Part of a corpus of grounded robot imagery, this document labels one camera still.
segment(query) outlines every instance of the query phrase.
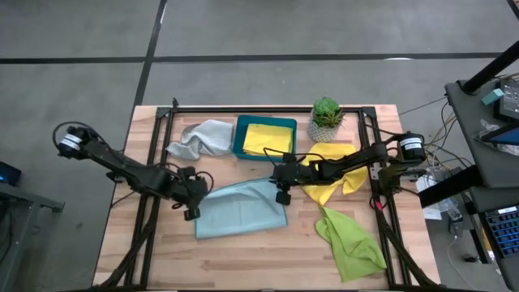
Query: yellow cloth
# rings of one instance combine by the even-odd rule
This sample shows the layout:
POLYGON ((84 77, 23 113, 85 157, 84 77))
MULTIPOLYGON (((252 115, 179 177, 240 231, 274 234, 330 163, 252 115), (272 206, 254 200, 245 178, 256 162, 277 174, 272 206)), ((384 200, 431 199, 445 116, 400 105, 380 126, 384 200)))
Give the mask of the yellow cloth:
MULTIPOLYGON (((292 129, 261 124, 249 124, 243 151, 247 154, 264 156, 264 148, 292 152, 292 129)), ((283 153, 267 151, 268 155, 282 157, 283 153)))
MULTIPOLYGON (((317 153, 327 159, 340 159, 346 155, 356 152, 357 150, 351 144, 334 144, 334 143, 317 143, 311 149, 310 153, 317 153)), ((302 163, 309 165, 310 161, 320 160, 315 155, 308 155, 302 163)), ((319 205, 324 206, 333 191, 342 185, 342 194, 350 194, 359 189, 367 178, 367 168, 362 167, 358 170, 346 173, 342 179, 328 186, 307 186, 303 190, 319 205)))

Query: blue tray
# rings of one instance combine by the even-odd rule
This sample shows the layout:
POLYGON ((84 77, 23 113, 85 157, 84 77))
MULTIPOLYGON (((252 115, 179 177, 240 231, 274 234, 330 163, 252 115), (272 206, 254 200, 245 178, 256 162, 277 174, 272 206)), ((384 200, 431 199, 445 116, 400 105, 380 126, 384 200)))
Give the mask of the blue tray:
MULTIPOLYGON (((250 159, 257 161, 268 161, 266 156, 256 156, 246 154, 243 151, 243 142, 245 141, 245 135, 247 134, 247 128, 249 124, 263 124, 269 126, 289 127, 292 129, 292 153, 295 153, 296 149, 296 133, 298 129, 298 122, 293 118, 271 118, 271 117, 259 117, 251 115, 240 115, 238 116, 238 122, 236 122, 236 132, 234 134, 233 153, 237 158, 250 159)), ((283 162, 281 157, 271 157, 272 161, 283 162)))

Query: wooden table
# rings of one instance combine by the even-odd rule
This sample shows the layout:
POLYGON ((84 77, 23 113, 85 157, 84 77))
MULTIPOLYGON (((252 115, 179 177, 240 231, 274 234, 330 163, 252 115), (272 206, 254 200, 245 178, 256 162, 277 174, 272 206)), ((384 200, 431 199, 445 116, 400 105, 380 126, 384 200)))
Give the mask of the wooden table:
MULTIPOLYGON (((379 127, 400 132, 401 125, 395 105, 375 105, 379 127)), ((141 163, 148 156, 156 106, 138 106, 131 121, 125 154, 141 163)), ((239 114, 175 114, 172 141, 179 141, 182 130, 209 118, 234 123, 239 114)), ((308 114, 261 114, 294 118, 298 121, 298 152, 307 152, 313 141, 307 135, 308 114)), ((346 115, 337 133, 337 143, 360 146, 358 118, 346 115)), ((160 149, 157 149, 156 161, 160 149)), ((233 155, 202 156, 198 161, 169 158, 178 165, 193 165, 206 170, 215 180, 215 189, 251 178, 271 175, 272 165, 263 161, 239 160, 233 155)), ((403 186, 414 189, 414 184, 403 186)), ((116 187, 114 200, 130 192, 126 185, 116 187)), ((172 210, 172 203, 161 202, 157 233, 153 248, 148 288, 160 290, 257 290, 257 289, 382 289, 387 287, 384 273, 341 283, 331 248, 316 232, 314 223, 320 218, 317 203, 300 188, 290 192, 292 203, 286 208, 289 225, 285 228, 252 234, 196 240, 194 223, 184 221, 181 210, 172 210)), ((327 207, 352 217, 379 239, 375 214, 368 206, 371 197, 369 180, 351 195, 336 189, 327 207)), ((430 279, 440 282, 431 242, 416 195, 402 192, 395 196, 405 247, 430 279)), ((103 282, 117 267, 131 244, 139 196, 122 201, 109 214, 105 238, 94 277, 94 284, 103 282)), ((137 259, 136 276, 142 260, 137 259)), ((397 253, 392 249, 392 262, 400 279, 397 253)))

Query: gray floor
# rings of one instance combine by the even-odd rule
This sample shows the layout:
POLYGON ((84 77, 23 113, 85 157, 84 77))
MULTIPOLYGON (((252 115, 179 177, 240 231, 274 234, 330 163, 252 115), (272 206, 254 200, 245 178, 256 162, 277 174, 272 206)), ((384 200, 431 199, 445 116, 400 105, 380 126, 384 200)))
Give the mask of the gray floor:
MULTIPOLYGON (((0 0, 0 58, 142 57, 158 2, 0 0)), ((505 0, 169 0, 156 55, 494 52, 519 39, 517 21, 505 0)), ((185 105, 308 104, 328 96, 397 104, 403 112, 441 97, 445 83, 489 61, 162 63, 152 66, 143 104, 166 105, 171 97, 185 105)), ((122 148, 141 70, 0 65, 0 160, 24 172, 23 188, 66 201, 62 214, 42 212, 18 290, 91 283, 114 186, 100 166, 57 157, 50 133, 59 122, 80 120, 122 148)), ((402 115, 403 127, 434 134, 442 105, 402 115)), ((458 126, 446 148, 471 159, 458 126)), ((453 237, 446 221, 427 225, 442 282, 469 288, 447 260, 453 237)), ((470 253, 466 234, 451 257, 467 281, 506 291, 494 266, 460 260, 470 253)))

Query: succulent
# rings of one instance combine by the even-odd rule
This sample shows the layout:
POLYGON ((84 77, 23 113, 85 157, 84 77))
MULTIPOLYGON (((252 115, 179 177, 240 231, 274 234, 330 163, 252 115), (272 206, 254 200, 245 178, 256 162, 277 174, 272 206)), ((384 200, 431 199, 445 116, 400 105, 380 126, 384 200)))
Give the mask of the succulent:
POLYGON ((334 128, 342 121, 341 107, 330 97, 314 103, 314 122, 319 127, 334 128))

